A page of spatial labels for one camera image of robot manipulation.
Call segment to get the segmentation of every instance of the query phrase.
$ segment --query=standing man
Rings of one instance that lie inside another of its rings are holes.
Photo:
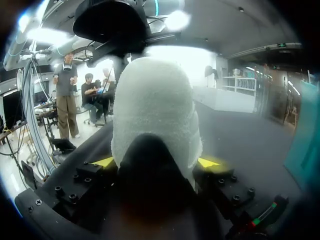
[[[69,139],[69,128],[73,138],[80,137],[74,97],[74,85],[77,84],[78,72],[77,66],[72,63],[73,58],[74,54],[72,52],[65,55],[64,62],[56,67],[53,74],[53,84],[56,85],[58,127],[62,139]]]
[[[96,85],[92,83],[94,76],[91,73],[85,75],[85,83],[81,86],[82,106],[89,110],[90,121],[95,124],[101,118],[104,110],[101,104],[93,100],[91,94],[97,91]]]

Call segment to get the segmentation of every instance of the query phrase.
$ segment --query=black screw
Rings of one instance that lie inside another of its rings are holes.
[[[231,177],[231,182],[236,183],[237,180],[238,180],[238,178],[237,178],[236,175],[233,175],[233,176]]]
[[[55,193],[56,193],[57,195],[59,195],[59,196],[63,196],[63,195],[65,194],[65,192],[64,192],[63,189],[62,189],[62,187],[60,187],[60,186],[56,186],[56,187],[54,188],[54,190],[55,190]]]
[[[256,194],[256,190],[254,187],[250,187],[247,193],[249,196],[253,197]]]
[[[35,200],[35,205],[40,206],[42,204],[42,201],[40,199]]]
[[[77,196],[77,194],[72,193],[69,195],[69,199],[73,204],[75,204],[78,200],[78,196]]]
[[[218,185],[221,186],[221,187],[224,186],[225,185],[225,180],[224,179],[219,179],[218,180]]]
[[[232,203],[234,205],[237,205],[240,202],[240,196],[239,195],[234,195],[231,199]]]

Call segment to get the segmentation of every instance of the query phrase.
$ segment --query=white shelf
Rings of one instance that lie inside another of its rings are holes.
[[[237,77],[236,79],[256,80],[254,77]]]
[[[249,90],[249,91],[256,91],[256,90],[254,90],[254,89],[252,89],[252,88],[245,88],[245,87],[239,87],[239,86],[237,86],[237,87],[236,87],[236,89],[243,89],[243,90]]]
[[[242,76],[224,76],[223,79],[244,79],[244,80],[256,80],[254,77],[242,77]]]

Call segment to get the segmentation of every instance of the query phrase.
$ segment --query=desk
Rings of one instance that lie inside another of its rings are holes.
[[[23,174],[22,168],[20,167],[19,162],[18,162],[18,160],[17,160],[17,158],[16,158],[16,156],[15,156],[15,153],[14,153],[12,147],[11,147],[11,144],[10,144],[10,141],[9,141],[9,139],[8,139],[8,136],[9,136],[11,133],[15,132],[16,130],[18,130],[19,128],[21,128],[21,127],[23,127],[24,125],[26,125],[26,124],[27,124],[27,122],[23,121],[19,126],[16,126],[16,127],[14,127],[14,128],[11,128],[10,131],[5,131],[5,132],[3,132],[3,133],[0,134],[0,141],[3,140],[3,139],[6,139],[6,142],[8,143],[8,146],[9,146],[9,149],[10,149],[10,152],[11,152],[11,157],[14,159],[17,167],[19,168],[19,171],[20,171],[22,174]]]
[[[51,107],[53,105],[54,105],[53,102],[48,102],[46,104],[35,106],[34,109],[46,109],[46,108],[49,108],[49,107]]]
[[[104,117],[104,123],[107,124],[107,114],[108,114],[108,111],[109,111],[109,103],[110,102],[113,102],[115,100],[115,91],[112,90],[112,91],[107,91],[107,92],[104,92],[104,93],[93,93],[93,94],[90,94],[89,95],[90,97],[93,97],[93,98],[99,98],[100,99],[100,102],[102,104],[102,108],[103,108],[103,117]],[[104,126],[104,124],[99,124],[99,123],[96,123],[95,126]]]

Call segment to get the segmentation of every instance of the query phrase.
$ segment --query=overhead lamp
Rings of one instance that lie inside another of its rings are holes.
[[[295,87],[293,87],[293,89],[296,91],[296,93],[300,96],[300,92],[298,92],[298,90],[295,88]]]
[[[42,3],[40,3],[38,9],[36,10],[35,15],[40,21],[42,20],[42,18],[45,15],[49,1],[50,0],[43,0]]]
[[[36,28],[27,33],[28,39],[36,40],[44,44],[60,46],[70,40],[68,33],[50,28]]]
[[[23,14],[20,17],[20,19],[18,21],[18,25],[19,25],[19,29],[22,33],[26,30],[26,27],[27,27],[29,21],[30,21],[30,18],[26,14]]]
[[[181,10],[174,11],[164,21],[164,24],[171,31],[184,29],[190,23],[190,16]]]

